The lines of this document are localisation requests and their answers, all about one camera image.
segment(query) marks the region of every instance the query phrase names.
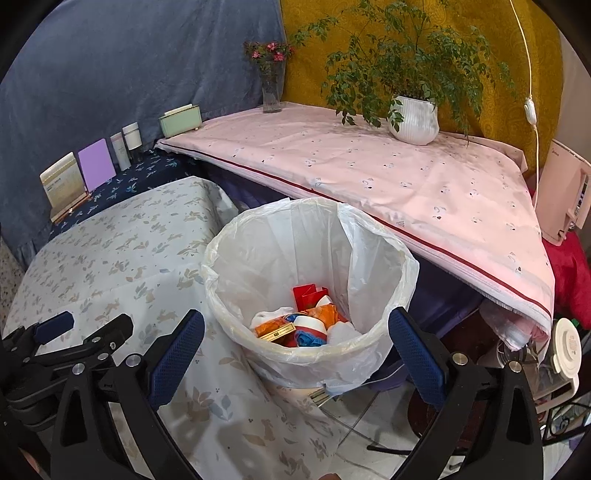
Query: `white floral bedsheet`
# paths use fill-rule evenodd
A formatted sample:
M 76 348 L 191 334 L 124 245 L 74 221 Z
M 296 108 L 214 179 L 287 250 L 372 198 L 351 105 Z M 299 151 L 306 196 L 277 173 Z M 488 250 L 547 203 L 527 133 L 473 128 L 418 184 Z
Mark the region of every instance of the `white floral bedsheet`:
M 312 479 L 329 468 L 342 431 L 305 394 L 265 388 L 205 301 L 203 251 L 236 207 L 195 177 L 148 191 L 46 245 L 28 269 L 4 333 L 64 310 L 74 328 L 39 353 L 79 344 L 121 313 L 134 334 L 114 353 L 144 353 L 195 308 L 206 335 L 176 395 L 158 413 L 205 480 Z M 136 470 L 151 476 L 119 408 L 113 410 Z

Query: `pink appliance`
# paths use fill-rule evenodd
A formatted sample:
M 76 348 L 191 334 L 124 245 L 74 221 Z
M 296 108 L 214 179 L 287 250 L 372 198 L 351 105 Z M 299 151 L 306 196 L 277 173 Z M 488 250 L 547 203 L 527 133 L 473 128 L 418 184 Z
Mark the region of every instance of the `pink appliance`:
M 551 244 L 561 245 L 572 227 L 583 227 L 591 207 L 591 191 L 587 188 L 590 176 L 591 164 L 587 160 L 552 140 L 534 195 L 542 237 Z

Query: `purple card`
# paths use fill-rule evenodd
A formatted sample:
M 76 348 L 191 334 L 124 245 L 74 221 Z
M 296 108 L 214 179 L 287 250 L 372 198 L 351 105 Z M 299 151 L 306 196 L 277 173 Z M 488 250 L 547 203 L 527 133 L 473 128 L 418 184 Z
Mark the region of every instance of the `purple card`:
M 115 176 L 115 168 L 104 138 L 80 150 L 78 159 L 89 192 Z

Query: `red stripe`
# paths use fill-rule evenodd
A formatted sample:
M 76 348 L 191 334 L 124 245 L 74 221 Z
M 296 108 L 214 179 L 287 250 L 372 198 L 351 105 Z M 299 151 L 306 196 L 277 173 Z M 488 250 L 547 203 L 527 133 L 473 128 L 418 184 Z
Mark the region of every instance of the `red stripe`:
M 271 179 L 274 179 L 274 180 L 277 180 L 277 181 L 280 181 L 280 182 L 283 182 L 283 183 L 287 183 L 288 185 L 291 185 L 292 187 L 295 187 L 295 188 L 297 188 L 297 189 L 300 189 L 300 190 L 305 190 L 305 191 L 306 191 L 306 192 L 308 192 L 308 193 L 312 193 L 312 194 L 314 194 L 314 195 L 318 195 L 318 196 L 321 196 L 321 197 L 327 198 L 327 199 L 329 199 L 329 200 L 333 200 L 333 201 L 335 201 L 335 202 L 342 203 L 340 200 L 337 200 L 337 199 L 334 199 L 334 198 L 332 198 L 332 197 L 329 197 L 328 195 L 325 195 L 324 193 L 316 192 L 315 190 L 308 189 L 308 188 L 306 188 L 306 187 L 303 187 L 302 185 L 298 185 L 297 183 L 293 183 L 293 182 L 291 182 L 291 181 L 289 181 L 289 180 L 282 179 L 281 177 L 276 177 L 275 175 L 271 175 L 270 173 L 266 173 L 266 172 L 264 172 L 264 171 L 260 171 L 260 170 L 256 170 L 256 169 L 254 169 L 254 168 L 251 168 L 251 167 L 247 167 L 246 165 L 240 165 L 240 164 L 238 164 L 238 163 L 235 163 L 235 162 L 233 162 L 233 161 L 230 161 L 230 160 L 225 160 L 224 158 L 215 157 L 214 155 L 211 155 L 211 154 L 209 154 L 209 153 L 200 152 L 199 150 L 191 150 L 190 148 L 176 147 L 175 145 L 168 145 L 168 144 L 166 144 L 166 143 L 163 143 L 163 142 L 161 142 L 161 144 L 162 144 L 162 145 L 166 145 L 167 147 L 172 147 L 172 148 L 180 148 L 181 150 L 187 150 L 187 151 L 189 151 L 189 152 L 195 152 L 195 153 L 199 153 L 199 154 L 201 154 L 201 155 L 205 155 L 206 157 L 215 158 L 216 160 L 219 160 L 219 161 L 221 161 L 221 162 L 224 162 L 224 163 L 228 163 L 228 164 L 230 164 L 230 165 L 234 165 L 235 167 L 238 167 L 238 168 L 244 168 L 245 170 L 249 170 L 249 171 L 251 171 L 251 172 L 258 173 L 259 175 L 263 175 L 263 176 L 265 176 L 265 177 L 269 177 L 269 178 L 271 178 Z M 404 230 L 402 230 L 402 229 L 400 229 L 400 228 L 398 228 L 398 227 L 394 226 L 394 225 L 390 225 L 388 222 L 385 222 L 384 220 L 382 220 L 382 219 L 380 219 L 380 218 L 378 218 L 378 217 L 376 217 L 376 216 L 374 216 L 374 215 L 370 215 L 370 216 L 371 216 L 372 218 L 376 219 L 376 220 L 377 220 L 378 222 L 380 222 L 381 224 L 383 224 L 383 225 L 385 225 L 385 226 L 387 226 L 387 227 L 391 228 L 392 230 L 395 230 L 395 231 L 397 231 L 398 233 L 401 233 L 401 234 L 403 234 L 403 235 L 405 235 L 405 236 L 407 236 L 407 237 L 411 238 L 412 240 L 414 240 L 414 241 L 416 241 L 416 242 L 418 242 L 418 243 L 420 243 L 420 244 L 423 244 L 423 245 L 425 245 L 425 246 L 426 246 L 426 247 L 428 247 L 428 248 L 431 248 L 431 249 L 433 249 L 433 250 L 436 250 L 436 251 L 438 251 L 438 252 L 440 252 L 440 253 L 442 253 L 442 254 L 444 254 L 444 255 L 447 255 L 448 257 L 451 257 L 451 258 L 453 258 L 453 259 L 454 259 L 454 260 L 456 260 L 457 262 L 460 262 L 460 263 L 462 263 L 462 264 L 466 265 L 467 267 L 470 267 L 470 268 L 472 268 L 472 269 L 476 270 L 478 273 L 480 273 L 480 274 L 484 275 L 484 276 L 485 276 L 485 277 L 487 277 L 487 278 L 490 278 L 492 281 L 494 281 L 494 282 L 497 282 L 499 285 L 501 285 L 501 286 L 505 287 L 507 290 L 509 290 L 509 291 L 513 292 L 513 293 L 514 293 L 515 295 L 517 295 L 518 297 L 521 297 L 522 299 L 524 299 L 524 300 L 526 300 L 526 301 L 528 301 L 528 302 L 531 302 L 531 303 L 533 303 L 534 305 L 537 305 L 537 306 L 538 306 L 538 307 L 540 307 L 542 310 L 544 310 L 544 311 L 545 311 L 545 312 L 548 314 L 548 316 L 549 316 L 550 318 L 552 318 L 552 315 L 551 315 L 550 311 L 549 311 L 549 310 L 548 310 L 546 307 L 544 307 L 544 306 L 543 306 L 543 305 L 542 305 L 542 304 L 541 304 L 539 301 L 537 301 L 537 300 L 534 300 L 534 299 L 531 299 L 531 298 L 529 298 L 529 297 L 525 296 L 525 295 L 524 295 L 524 294 L 522 294 L 520 291 L 518 291 L 517 289 L 513 288 L 511 285 L 509 285 L 509 284 L 505 283 L 504 281 L 502 281 L 502 280 L 500 280 L 500 279 L 498 279 L 498 278 L 494 277 L 493 275 L 491 275 L 491 274 L 490 274 L 490 273 L 488 273 L 487 271 L 485 271 L 485 270 L 481 269 L 480 267 L 477 267 L 476 265 L 473 265 L 473 264 L 471 264 L 469 261 L 466 261 L 466 260 L 464 260 L 463 258 L 461 258 L 461 257 L 458 257 L 457 255 L 455 255 L 455 254 L 453 254 L 453 253 L 451 253 L 451 252 L 448 252 L 447 250 L 445 250 L 445 249 L 443 249 L 443 248 L 441 248 L 441 247 L 438 247 L 437 245 L 433 245 L 433 244 L 431 244 L 431 243 L 429 243 L 429 242 L 426 242 L 425 240 L 423 240 L 423 239 L 421 239 L 421 238 L 419 238 L 419 237 L 417 237 L 417 236 L 415 236 L 415 235 L 413 235 L 413 234 L 411 234 L 411 233 L 408 233 L 408 232 L 406 232 L 406 231 L 404 231 Z

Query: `small box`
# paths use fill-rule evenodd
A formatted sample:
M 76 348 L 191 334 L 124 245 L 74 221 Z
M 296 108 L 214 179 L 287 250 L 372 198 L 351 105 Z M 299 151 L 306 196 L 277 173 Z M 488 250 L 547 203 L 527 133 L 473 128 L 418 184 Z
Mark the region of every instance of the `small box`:
M 289 335 L 292 332 L 296 331 L 296 327 L 293 323 L 286 323 L 283 327 L 278 328 L 277 330 L 267 333 L 261 337 L 261 340 L 266 340 L 267 342 L 275 342 L 280 338 L 284 337 L 285 335 Z
M 199 105 L 185 105 L 160 117 L 160 127 L 166 138 L 199 128 L 202 124 Z

